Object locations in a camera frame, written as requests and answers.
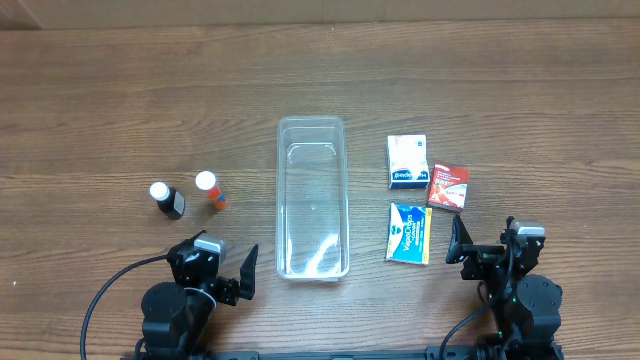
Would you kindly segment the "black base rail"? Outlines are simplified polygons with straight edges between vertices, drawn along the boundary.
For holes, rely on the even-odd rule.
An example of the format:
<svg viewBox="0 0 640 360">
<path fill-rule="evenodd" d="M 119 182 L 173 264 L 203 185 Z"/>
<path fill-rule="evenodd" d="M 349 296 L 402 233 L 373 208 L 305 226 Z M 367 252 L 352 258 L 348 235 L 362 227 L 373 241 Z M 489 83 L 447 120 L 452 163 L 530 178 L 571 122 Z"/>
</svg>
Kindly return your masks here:
<svg viewBox="0 0 640 360">
<path fill-rule="evenodd" d="M 342 352 L 297 352 L 265 354 L 256 351 L 218 352 L 210 354 L 212 360 L 437 360 L 439 346 L 427 346 L 423 350 L 377 350 Z M 480 355 L 475 346 L 446 346 L 446 360 L 489 359 Z"/>
</svg>

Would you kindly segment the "white blue plaster box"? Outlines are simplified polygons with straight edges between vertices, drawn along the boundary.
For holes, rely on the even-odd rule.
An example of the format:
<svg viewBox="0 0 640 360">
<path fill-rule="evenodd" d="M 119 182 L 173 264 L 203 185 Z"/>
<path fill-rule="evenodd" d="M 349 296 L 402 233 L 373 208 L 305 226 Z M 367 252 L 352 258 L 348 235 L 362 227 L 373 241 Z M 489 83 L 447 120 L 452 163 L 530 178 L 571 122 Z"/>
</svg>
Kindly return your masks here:
<svg viewBox="0 0 640 360">
<path fill-rule="evenodd" d="M 390 189 L 424 189 L 429 185 L 425 135 L 389 135 L 387 157 Z"/>
</svg>

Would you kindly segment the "orange tube white cap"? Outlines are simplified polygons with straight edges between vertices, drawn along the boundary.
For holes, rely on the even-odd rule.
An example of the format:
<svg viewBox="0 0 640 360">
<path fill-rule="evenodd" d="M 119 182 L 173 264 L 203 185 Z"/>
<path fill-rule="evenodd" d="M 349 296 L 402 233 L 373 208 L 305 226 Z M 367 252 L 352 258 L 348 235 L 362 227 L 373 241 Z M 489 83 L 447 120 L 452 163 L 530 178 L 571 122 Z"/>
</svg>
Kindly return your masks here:
<svg viewBox="0 0 640 360">
<path fill-rule="evenodd" d="M 228 202 L 224 193 L 218 185 L 215 174 L 211 171 L 201 171 L 195 178 L 196 186 L 204 191 L 217 210 L 224 210 L 228 207 Z"/>
</svg>

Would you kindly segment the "dark brown bottle white cap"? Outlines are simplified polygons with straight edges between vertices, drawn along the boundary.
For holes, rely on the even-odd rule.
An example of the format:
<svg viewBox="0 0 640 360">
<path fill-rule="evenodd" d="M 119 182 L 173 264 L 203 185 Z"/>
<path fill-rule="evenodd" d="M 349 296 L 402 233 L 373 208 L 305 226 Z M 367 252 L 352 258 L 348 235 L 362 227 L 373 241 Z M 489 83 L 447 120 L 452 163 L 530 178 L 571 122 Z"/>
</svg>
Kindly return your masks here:
<svg viewBox="0 0 640 360">
<path fill-rule="evenodd" d="M 156 201 L 160 211 L 168 218 L 179 220 L 183 217 L 186 202 L 174 187 L 164 182 L 155 182 L 150 185 L 149 194 Z"/>
</svg>

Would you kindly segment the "blue yellow VapoDrops box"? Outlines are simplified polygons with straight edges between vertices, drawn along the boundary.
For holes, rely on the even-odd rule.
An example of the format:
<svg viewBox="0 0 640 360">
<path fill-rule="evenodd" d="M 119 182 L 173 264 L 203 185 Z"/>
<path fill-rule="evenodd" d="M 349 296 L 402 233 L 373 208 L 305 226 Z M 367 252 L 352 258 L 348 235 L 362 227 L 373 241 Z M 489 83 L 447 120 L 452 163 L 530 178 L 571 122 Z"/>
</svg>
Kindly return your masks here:
<svg viewBox="0 0 640 360">
<path fill-rule="evenodd" d="M 432 209 L 390 204 L 386 261 L 428 265 Z"/>
</svg>

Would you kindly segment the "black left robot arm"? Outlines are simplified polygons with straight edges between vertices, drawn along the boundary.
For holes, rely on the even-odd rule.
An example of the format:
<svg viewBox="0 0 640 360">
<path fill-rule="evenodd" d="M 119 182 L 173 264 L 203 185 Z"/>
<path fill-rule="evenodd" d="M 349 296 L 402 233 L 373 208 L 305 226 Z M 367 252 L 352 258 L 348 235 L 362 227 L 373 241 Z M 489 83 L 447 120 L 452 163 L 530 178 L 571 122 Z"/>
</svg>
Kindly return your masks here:
<svg viewBox="0 0 640 360">
<path fill-rule="evenodd" d="M 166 254 L 174 280 L 151 287 L 143 296 L 139 359 L 214 359 L 203 337 L 209 320 L 222 304 L 235 306 L 255 295 L 259 246 L 254 245 L 240 267 L 240 278 L 225 278 L 219 270 L 226 244 L 201 231 Z"/>
</svg>

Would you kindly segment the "red white small box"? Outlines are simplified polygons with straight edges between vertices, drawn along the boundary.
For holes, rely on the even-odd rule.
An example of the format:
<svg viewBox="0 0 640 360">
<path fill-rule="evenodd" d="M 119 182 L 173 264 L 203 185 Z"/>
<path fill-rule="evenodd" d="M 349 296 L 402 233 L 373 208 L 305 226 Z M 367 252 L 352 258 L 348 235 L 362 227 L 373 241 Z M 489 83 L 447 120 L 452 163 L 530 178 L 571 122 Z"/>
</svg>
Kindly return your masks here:
<svg viewBox="0 0 640 360">
<path fill-rule="evenodd" d="M 427 204 L 462 212 L 465 207 L 470 169 L 445 163 L 434 165 Z"/>
</svg>

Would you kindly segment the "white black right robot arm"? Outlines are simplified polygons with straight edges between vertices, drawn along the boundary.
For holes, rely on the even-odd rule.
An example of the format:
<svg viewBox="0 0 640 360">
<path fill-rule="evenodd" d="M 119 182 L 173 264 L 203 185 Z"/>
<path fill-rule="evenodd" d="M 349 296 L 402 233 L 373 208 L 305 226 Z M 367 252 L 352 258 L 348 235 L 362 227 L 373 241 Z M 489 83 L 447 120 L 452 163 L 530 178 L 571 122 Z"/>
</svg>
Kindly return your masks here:
<svg viewBox="0 0 640 360">
<path fill-rule="evenodd" d="M 537 223 L 506 219 L 496 245 L 475 244 L 461 217 L 452 220 L 448 264 L 461 263 L 461 278 L 478 283 L 482 307 L 455 325 L 438 347 L 438 359 L 562 359 L 554 335 L 561 326 L 563 290 L 547 277 L 533 274 L 546 241 Z M 451 338 L 490 311 L 497 331 L 472 346 L 454 348 Z"/>
</svg>

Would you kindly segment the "clear plastic container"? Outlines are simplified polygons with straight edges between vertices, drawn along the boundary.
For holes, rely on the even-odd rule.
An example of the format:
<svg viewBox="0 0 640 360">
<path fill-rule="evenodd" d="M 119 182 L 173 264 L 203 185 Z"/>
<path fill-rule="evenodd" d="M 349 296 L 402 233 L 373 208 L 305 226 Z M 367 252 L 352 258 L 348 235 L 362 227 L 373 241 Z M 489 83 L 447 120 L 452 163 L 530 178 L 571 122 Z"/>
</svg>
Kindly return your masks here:
<svg viewBox="0 0 640 360">
<path fill-rule="evenodd" d="M 337 281 L 350 266 L 343 121 L 283 118 L 277 146 L 276 270 L 289 280 Z"/>
</svg>

